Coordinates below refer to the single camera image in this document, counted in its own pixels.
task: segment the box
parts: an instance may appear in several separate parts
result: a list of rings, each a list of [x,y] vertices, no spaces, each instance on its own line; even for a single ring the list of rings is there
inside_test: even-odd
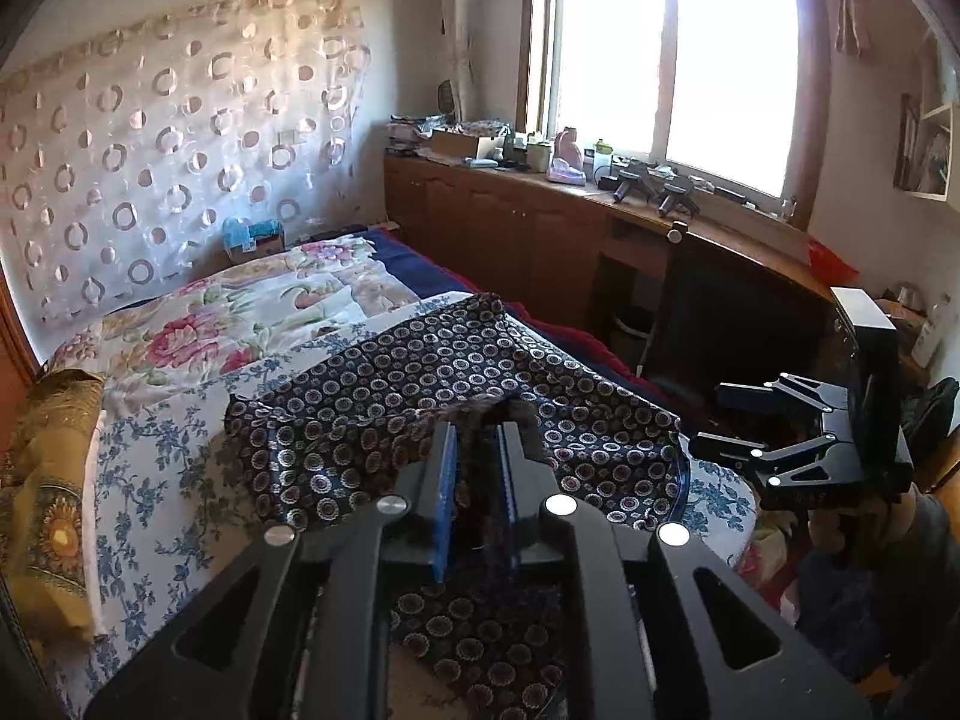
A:
[[[459,132],[435,129],[429,143],[433,151],[443,156],[491,159],[493,150],[503,147],[503,135],[496,138],[483,138],[478,135],[462,135]]]
[[[233,265],[280,254],[286,247],[280,220],[243,224],[236,218],[228,218],[224,221],[223,237],[224,249]]]

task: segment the bottle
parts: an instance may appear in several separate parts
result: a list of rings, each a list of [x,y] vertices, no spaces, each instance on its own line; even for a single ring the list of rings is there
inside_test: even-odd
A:
[[[597,182],[600,175],[610,175],[610,162],[613,160],[613,146],[604,143],[603,138],[598,138],[593,144],[593,183]]]
[[[954,313],[950,309],[950,296],[947,293],[940,295],[936,305],[930,309],[930,313],[920,329],[920,336],[917,342],[913,344],[913,351],[910,356],[920,367],[930,365],[930,358],[940,345],[940,341],[947,335],[947,330],[953,324]]]

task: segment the glass pane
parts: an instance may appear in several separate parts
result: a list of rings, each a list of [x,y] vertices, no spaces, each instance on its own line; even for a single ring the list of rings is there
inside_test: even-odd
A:
[[[679,1],[667,159],[779,197],[797,99],[797,1]]]
[[[649,152],[663,31],[664,0],[563,0],[558,129]]]

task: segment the floral bedspread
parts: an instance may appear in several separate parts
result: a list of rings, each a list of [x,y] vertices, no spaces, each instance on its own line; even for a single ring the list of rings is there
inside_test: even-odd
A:
[[[223,448],[230,395],[256,398],[355,343],[466,297],[445,293],[347,324],[132,415],[109,415],[96,483],[98,573],[109,633],[89,648],[51,652],[48,677],[69,712],[79,717],[93,694],[259,532],[242,466]],[[689,466],[683,523],[732,565],[754,526],[752,495],[731,471],[696,460]],[[422,680],[413,669],[410,685],[414,675]],[[417,688],[405,702],[395,685],[391,690],[395,720],[421,720],[424,695],[428,702],[442,696],[443,685],[431,679],[428,693]],[[443,709],[430,717],[462,716],[448,713],[454,712],[450,704],[437,706]]]
[[[107,377],[104,408],[126,416],[177,392],[419,298],[352,235],[234,266],[98,320],[51,370]]]

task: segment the metal screw head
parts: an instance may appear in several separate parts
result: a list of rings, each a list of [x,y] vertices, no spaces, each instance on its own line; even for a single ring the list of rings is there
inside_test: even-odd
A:
[[[551,495],[544,503],[546,511],[557,517],[566,517],[577,511],[577,499],[569,495]]]
[[[376,507],[381,514],[403,514],[407,511],[407,502],[400,495],[384,495],[376,502]]]
[[[672,547],[682,547],[690,541],[690,531],[679,522],[664,522],[657,530],[656,535],[664,544]]]
[[[296,536],[296,533],[289,525],[275,525],[272,528],[267,528],[267,532],[263,535],[263,541],[266,541],[272,547],[283,547],[294,541],[294,536]]]

